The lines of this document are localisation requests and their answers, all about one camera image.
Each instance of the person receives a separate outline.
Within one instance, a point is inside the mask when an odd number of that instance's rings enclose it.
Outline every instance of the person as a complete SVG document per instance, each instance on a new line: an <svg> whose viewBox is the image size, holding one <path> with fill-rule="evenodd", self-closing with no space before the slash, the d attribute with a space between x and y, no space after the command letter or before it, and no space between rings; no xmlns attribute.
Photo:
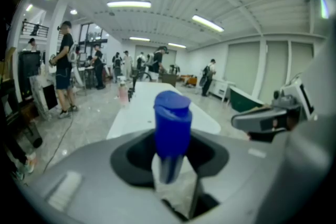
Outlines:
<svg viewBox="0 0 336 224"><path fill-rule="evenodd" d="M72 91L72 87L70 85L70 75L71 75L71 63L68 60L68 52L73 45L74 41L72 39L72 35L70 33L71 30L71 22L64 21L61 24L60 31L63 34L63 39L61 42L61 46L59 49L59 53L56 57L50 60L52 65L56 65L56 91L58 95L58 99L60 105L62 107L62 111L59 115L60 119L66 118L70 116L69 112L78 111L77 106L75 105L74 93ZM67 109L65 103L65 96L63 91L67 90L70 108Z"/></svg>
<svg viewBox="0 0 336 224"><path fill-rule="evenodd" d="M141 52L136 58L136 69L140 70L146 62L146 57L143 55L143 52Z"/></svg>
<svg viewBox="0 0 336 224"><path fill-rule="evenodd" d="M117 77L121 76L121 57L120 54L117 52L115 56L112 58L113 63L113 70L114 70L114 82L117 82Z"/></svg>
<svg viewBox="0 0 336 224"><path fill-rule="evenodd" d="M131 75L132 75L132 64L133 64L133 59L132 57L129 55L128 50L124 51L124 76L126 77L126 79L130 80L131 79Z"/></svg>
<svg viewBox="0 0 336 224"><path fill-rule="evenodd" d="M22 34L23 32L27 31L26 26L27 26L27 19L25 18L22 23L22 29L21 29Z"/></svg>
<svg viewBox="0 0 336 224"><path fill-rule="evenodd" d="M202 96L206 96L212 82L212 76L216 74L215 63L215 59L211 59L211 62L204 69L204 72L206 72L206 82L202 88Z"/></svg>
<svg viewBox="0 0 336 224"><path fill-rule="evenodd" d="M3 145L7 147L7 149L12 153L12 156L19 160L20 163L23 164L24 169L28 173L32 173L36 164L36 154L26 154L22 148L18 145L15 138L12 136L11 131L8 128L8 125L6 124L6 114L3 107L0 108L0 117L1 119L4 119L4 122L2 122L2 131L3 134L1 135L1 139L3 142ZM5 166L12 174L14 178L17 178L18 180L23 180L25 174L17 167L15 164L11 161L9 156L6 154L5 150L2 150L3 154L3 166Z"/></svg>
<svg viewBox="0 0 336 224"><path fill-rule="evenodd" d="M168 54L168 49L166 46L159 47L153 56L153 64L149 66L149 75L152 78L152 82L157 82L159 79L159 71L165 70L162 65L162 57L164 54Z"/></svg>
<svg viewBox="0 0 336 224"><path fill-rule="evenodd" d="M97 90L101 90L105 88L105 85L103 84L103 69L104 69L104 64L102 63L101 59L103 56L103 53L100 51L100 44L95 44L95 51L96 54L94 55L92 59L92 63L94 66L94 70L96 71L96 78L97 78Z"/></svg>
<svg viewBox="0 0 336 224"><path fill-rule="evenodd" d="M36 46L35 38L31 38L31 39L28 41L28 44L30 44L30 48L27 48L27 50L30 50L30 51L37 51L37 46Z"/></svg>
<svg viewBox="0 0 336 224"><path fill-rule="evenodd" d="M31 36L36 36L37 35L37 31L38 31L38 29L40 28L40 25L39 24L37 24L37 25L35 25L34 26L34 29L33 29L33 31L31 32Z"/></svg>

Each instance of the white table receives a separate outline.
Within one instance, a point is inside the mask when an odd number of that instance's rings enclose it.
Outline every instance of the white table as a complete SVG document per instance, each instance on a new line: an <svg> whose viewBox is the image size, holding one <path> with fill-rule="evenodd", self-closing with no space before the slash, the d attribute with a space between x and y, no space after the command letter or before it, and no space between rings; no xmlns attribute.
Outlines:
<svg viewBox="0 0 336 224"><path fill-rule="evenodd" d="M137 82L129 106L120 109L106 139L155 128L154 100L160 92L167 90L181 94L168 83ZM212 117L194 103L189 108L193 113L192 129L210 134L220 133L221 127Z"/></svg>

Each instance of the water bottle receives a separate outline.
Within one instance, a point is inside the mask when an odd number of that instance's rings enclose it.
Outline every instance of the water bottle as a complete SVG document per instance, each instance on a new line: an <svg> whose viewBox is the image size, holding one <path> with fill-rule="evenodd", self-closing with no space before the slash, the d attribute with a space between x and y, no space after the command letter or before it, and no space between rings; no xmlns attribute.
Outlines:
<svg viewBox="0 0 336 224"><path fill-rule="evenodd" d="M126 107L129 103L128 88L124 80L121 80L119 84L119 100L123 108Z"/></svg>
<svg viewBox="0 0 336 224"><path fill-rule="evenodd" d="M190 99L173 91L156 96L155 148L160 158L160 181L174 182L182 166L191 139Z"/></svg>

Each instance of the jeans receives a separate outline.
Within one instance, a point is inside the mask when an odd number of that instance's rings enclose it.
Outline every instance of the jeans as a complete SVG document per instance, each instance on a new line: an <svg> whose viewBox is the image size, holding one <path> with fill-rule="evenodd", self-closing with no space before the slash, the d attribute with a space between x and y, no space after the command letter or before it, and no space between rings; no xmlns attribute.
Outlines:
<svg viewBox="0 0 336 224"><path fill-rule="evenodd" d="M208 90L210 88L211 82L212 82L212 79L207 79L206 80L206 82L203 86L203 89L202 89L202 95L206 95L206 93L208 92Z"/></svg>
<svg viewBox="0 0 336 224"><path fill-rule="evenodd" d="M103 69L104 69L103 64L98 65L94 68L94 70L96 71L96 78L97 78L97 82L98 82L97 87L98 88L104 87L104 84L103 84Z"/></svg>

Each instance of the desk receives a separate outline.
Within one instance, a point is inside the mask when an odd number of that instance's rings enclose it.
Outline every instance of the desk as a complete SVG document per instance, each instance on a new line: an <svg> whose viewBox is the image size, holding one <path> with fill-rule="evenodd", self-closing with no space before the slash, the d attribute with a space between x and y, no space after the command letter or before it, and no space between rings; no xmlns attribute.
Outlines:
<svg viewBox="0 0 336 224"><path fill-rule="evenodd" d="M181 94L167 83L137 82L129 106L120 109L106 139L155 128L155 97L160 92L169 90ZM192 129L210 134L220 133L221 127L212 117L194 103L191 103L189 108L193 113Z"/></svg>
<svg viewBox="0 0 336 224"><path fill-rule="evenodd" d="M262 101L233 86L230 86L230 101L232 108L238 112L244 112L256 106L261 107L264 105Z"/></svg>

